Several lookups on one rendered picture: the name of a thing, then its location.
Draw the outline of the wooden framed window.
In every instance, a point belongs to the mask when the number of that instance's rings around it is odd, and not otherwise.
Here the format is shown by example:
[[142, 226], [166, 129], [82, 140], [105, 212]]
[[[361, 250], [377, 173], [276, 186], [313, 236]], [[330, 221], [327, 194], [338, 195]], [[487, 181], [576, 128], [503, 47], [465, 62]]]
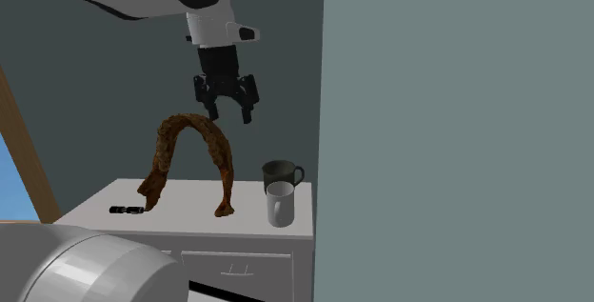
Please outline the wooden framed window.
[[1, 66], [0, 132], [40, 222], [54, 223], [62, 213]]

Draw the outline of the dark grey mug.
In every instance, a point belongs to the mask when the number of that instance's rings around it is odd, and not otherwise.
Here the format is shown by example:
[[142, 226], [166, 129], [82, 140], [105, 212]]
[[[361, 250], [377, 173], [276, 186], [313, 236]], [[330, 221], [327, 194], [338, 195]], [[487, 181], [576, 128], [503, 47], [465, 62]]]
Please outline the dark grey mug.
[[287, 160], [272, 160], [262, 166], [264, 191], [277, 181], [285, 181], [297, 186], [305, 179], [305, 170]]

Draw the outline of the white drawer cabinet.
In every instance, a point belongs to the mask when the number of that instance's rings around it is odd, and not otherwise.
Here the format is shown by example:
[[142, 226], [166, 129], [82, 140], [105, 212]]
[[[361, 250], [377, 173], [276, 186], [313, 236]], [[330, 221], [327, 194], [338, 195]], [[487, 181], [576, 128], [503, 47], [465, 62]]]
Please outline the white drawer cabinet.
[[151, 245], [183, 264], [188, 302], [313, 302], [312, 193], [297, 186], [294, 221], [284, 228], [267, 220], [267, 198], [258, 181], [237, 181], [234, 213], [214, 214], [222, 185], [212, 180], [170, 180], [151, 211], [111, 213], [138, 206], [137, 179], [117, 179], [60, 218]]

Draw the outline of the brown arch-shaped object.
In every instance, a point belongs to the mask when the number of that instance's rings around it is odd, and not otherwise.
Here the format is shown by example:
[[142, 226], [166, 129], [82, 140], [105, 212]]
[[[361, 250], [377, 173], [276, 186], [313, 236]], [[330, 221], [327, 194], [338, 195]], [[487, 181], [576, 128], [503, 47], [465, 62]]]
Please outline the brown arch-shaped object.
[[231, 205], [234, 182], [231, 146], [216, 124], [197, 113], [174, 114], [163, 120], [159, 126], [151, 170], [137, 189], [137, 192], [145, 197], [145, 210], [151, 211], [157, 205], [168, 181], [178, 135], [186, 128], [193, 128], [201, 134], [208, 146], [208, 154], [220, 172], [223, 197], [214, 215], [224, 217], [234, 214], [235, 209]]

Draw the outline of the white mug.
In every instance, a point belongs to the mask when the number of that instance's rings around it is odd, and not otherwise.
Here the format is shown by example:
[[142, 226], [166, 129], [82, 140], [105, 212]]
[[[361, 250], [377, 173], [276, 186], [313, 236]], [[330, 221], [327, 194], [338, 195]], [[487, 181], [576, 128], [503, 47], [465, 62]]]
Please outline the white mug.
[[294, 220], [295, 187], [287, 181], [275, 181], [267, 186], [267, 220], [276, 228], [284, 228]]

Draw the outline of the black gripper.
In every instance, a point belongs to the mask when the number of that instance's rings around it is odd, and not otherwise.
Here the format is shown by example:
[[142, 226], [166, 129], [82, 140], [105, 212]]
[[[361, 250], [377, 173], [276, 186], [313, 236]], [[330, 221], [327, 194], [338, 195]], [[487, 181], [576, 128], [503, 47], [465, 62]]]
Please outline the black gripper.
[[252, 121], [254, 105], [260, 101], [255, 78], [252, 74], [239, 77], [239, 61], [235, 45], [199, 48], [198, 56], [203, 74], [193, 77], [194, 93], [197, 102], [203, 104], [212, 121], [219, 118], [216, 106], [216, 91], [211, 89], [210, 80], [213, 76], [230, 78], [228, 91], [241, 107], [243, 122]]

